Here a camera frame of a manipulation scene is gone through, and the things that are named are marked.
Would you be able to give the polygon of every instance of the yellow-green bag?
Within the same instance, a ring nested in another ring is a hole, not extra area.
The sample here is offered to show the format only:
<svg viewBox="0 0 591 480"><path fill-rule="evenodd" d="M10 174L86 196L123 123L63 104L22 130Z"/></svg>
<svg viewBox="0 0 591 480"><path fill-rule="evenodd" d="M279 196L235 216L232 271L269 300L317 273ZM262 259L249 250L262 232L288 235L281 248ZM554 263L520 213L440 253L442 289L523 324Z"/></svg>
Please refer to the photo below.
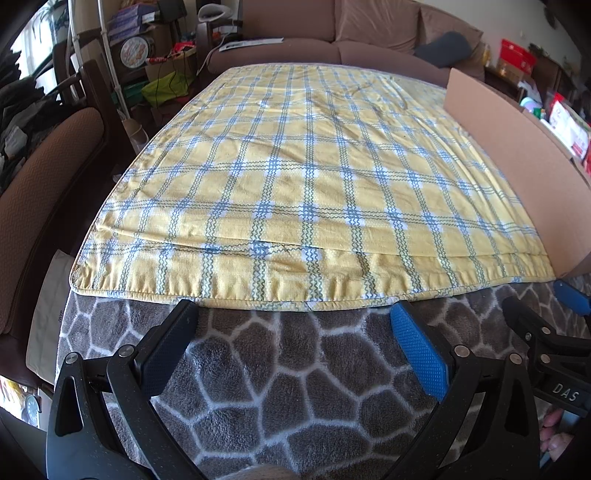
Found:
<svg viewBox="0 0 591 480"><path fill-rule="evenodd" d="M180 72L172 72L158 80L154 80L142 88L142 95L150 105L158 108L168 100L189 94L189 85L193 78Z"/></svg>

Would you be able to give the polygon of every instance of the clamp jaw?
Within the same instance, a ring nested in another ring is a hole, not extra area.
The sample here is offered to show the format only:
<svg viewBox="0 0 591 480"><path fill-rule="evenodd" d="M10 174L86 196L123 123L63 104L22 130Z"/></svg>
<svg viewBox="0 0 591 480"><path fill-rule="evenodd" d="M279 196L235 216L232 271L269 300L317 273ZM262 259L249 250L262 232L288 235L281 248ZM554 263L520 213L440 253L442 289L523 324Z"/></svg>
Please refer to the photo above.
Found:
<svg viewBox="0 0 591 480"><path fill-rule="evenodd" d="M515 297L505 299L502 309L507 325L530 347L528 373L534 395L586 417L591 410L591 340L556 334Z"/></svg>
<svg viewBox="0 0 591 480"><path fill-rule="evenodd" d="M407 301L395 304L390 318L423 389L440 403L383 480L538 478L538 420L521 357L481 358L464 345L452 347L413 315ZM462 454L441 468L474 395L482 392L485 398Z"/></svg>
<svg viewBox="0 0 591 480"><path fill-rule="evenodd" d="M137 346L124 345L111 357L90 360L77 352L66 356L47 430L50 480L207 480L150 403L164 390L196 329L197 306L182 300ZM103 392L113 394L149 468L125 454Z"/></svg>

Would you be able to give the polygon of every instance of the throw pillow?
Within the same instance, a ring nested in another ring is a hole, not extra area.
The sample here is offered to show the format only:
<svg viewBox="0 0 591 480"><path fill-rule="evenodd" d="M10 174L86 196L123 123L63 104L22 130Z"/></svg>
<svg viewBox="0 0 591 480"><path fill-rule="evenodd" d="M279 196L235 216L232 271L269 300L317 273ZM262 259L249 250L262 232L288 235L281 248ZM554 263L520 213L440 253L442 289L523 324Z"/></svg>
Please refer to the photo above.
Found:
<svg viewBox="0 0 591 480"><path fill-rule="evenodd" d="M342 0L336 39L410 53L417 41L420 9L411 0Z"/></svg>
<svg viewBox="0 0 591 480"><path fill-rule="evenodd" d="M474 50L482 38L482 32L469 23L429 5L421 5L421 18L425 29L426 43L437 40L446 32L454 31L461 33L470 44L470 48Z"/></svg>
<svg viewBox="0 0 591 480"><path fill-rule="evenodd" d="M458 61L466 60L472 55L472 49L465 37L458 32L444 33L437 40L419 45L414 56L435 65L437 68L451 67Z"/></svg>

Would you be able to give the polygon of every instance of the gray rug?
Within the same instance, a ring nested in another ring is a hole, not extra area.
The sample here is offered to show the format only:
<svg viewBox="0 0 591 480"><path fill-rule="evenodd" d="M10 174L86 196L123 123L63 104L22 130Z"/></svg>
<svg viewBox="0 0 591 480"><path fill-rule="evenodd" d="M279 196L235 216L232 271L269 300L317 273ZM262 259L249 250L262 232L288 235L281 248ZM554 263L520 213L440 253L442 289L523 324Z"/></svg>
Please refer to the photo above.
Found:
<svg viewBox="0 0 591 480"><path fill-rule="evenodd" d="M571 281L591 293L591 276ZM584 320L554 298L551 284L511 284L414 303L452 344L477 355L525 354L501 301L517 295L559 333L589 337ZM136 344L172 306L70 295L58 365ZM244 467L283 465L304 479L379 479L435 406L396 343L389 308L290 313L200 310L191 342L156 411L210 478ZM109 411L129 456L141 461L118 407ZM478 399L448 460L465 444ZM538 401L538 413L548 404Z"/></svg>

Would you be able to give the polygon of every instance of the white paper bag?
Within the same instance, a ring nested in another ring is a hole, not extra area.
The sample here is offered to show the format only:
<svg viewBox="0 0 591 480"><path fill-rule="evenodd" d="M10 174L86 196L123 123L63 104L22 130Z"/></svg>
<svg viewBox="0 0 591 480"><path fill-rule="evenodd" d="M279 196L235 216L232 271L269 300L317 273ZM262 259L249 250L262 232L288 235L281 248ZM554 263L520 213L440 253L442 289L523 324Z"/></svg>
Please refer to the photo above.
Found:
<svg viewBox="0 0 591 480"><path fill-rule="evenodd" d="M43 280L29 334L27 367L51 385L56 379L57 343L70 294L68 277L73 263L74 258L61 250L53 256Z"/></svg>

